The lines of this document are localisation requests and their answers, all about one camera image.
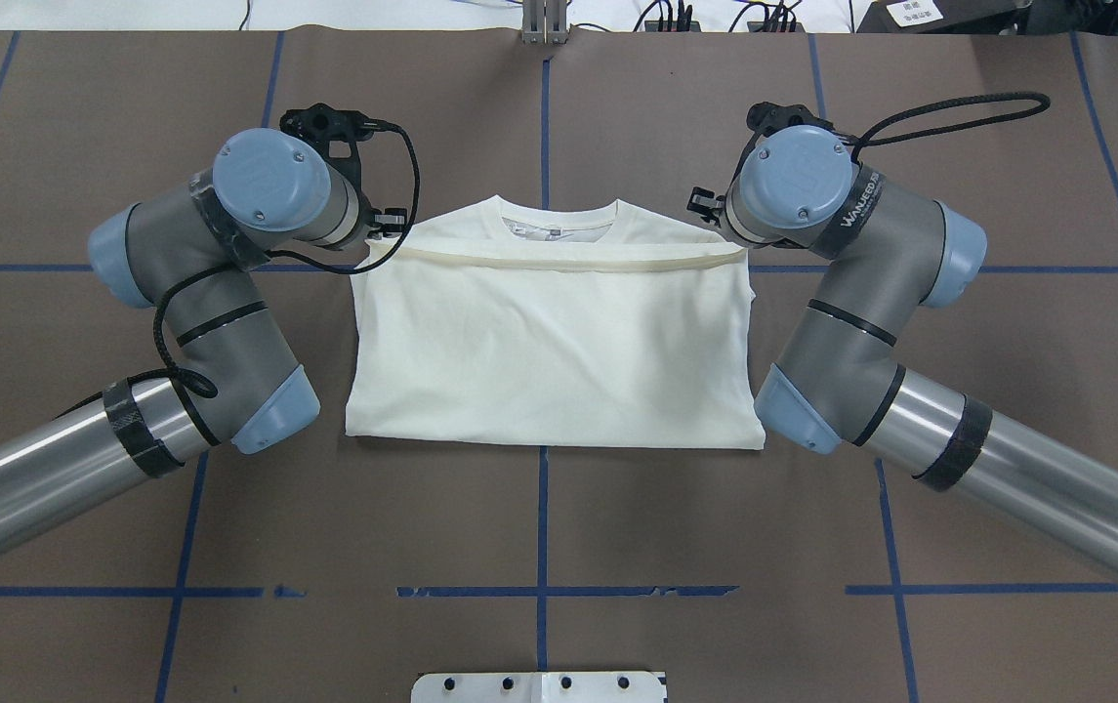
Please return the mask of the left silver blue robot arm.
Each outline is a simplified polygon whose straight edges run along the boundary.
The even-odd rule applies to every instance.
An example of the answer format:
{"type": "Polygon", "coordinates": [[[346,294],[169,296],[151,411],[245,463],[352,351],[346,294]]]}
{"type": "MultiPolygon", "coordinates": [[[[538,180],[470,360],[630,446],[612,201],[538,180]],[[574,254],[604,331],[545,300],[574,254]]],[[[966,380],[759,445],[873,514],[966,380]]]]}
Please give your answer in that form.
{"type": "Polygon", "coordinates": [[[287,241],[394,255],[416,210],[377,209],[359,144],[402,126],[314,103],[276,129],[233,134],[211,164],[94,228],[91,268],[131,308],[152,311],[160,365],[116,380],[0,445],[0,555],[225,443],[255,454],[307,427],[320,400],[252,281],[287,241]]]}

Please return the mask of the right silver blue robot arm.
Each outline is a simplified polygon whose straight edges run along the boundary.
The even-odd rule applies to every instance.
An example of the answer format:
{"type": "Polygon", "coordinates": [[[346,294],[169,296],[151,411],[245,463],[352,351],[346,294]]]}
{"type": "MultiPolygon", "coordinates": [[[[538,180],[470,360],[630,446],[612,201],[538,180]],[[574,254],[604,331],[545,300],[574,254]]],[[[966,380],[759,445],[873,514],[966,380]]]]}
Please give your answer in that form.
{"type": "Polygon", "coordinates": [[[928,490],[1051,540],[1118,585],[1118,472],[893,357],[917,308],[951,306],[968,289],[988,241],[978,224],[891,183],[861,154],[884,145],[885,129],[907,118],[1013,102],[1023,108],[928,134],[1010,123],[1051,105],[1039,92],[970,95],[907,108],[850,135],[804,105],[755,103],[746,115],[751,137],[724,194],[697,187],[686,206],[747,249],[777,246],[827,262],[755,397],[766,429],[818,454],[862,446],[928,490]]]}

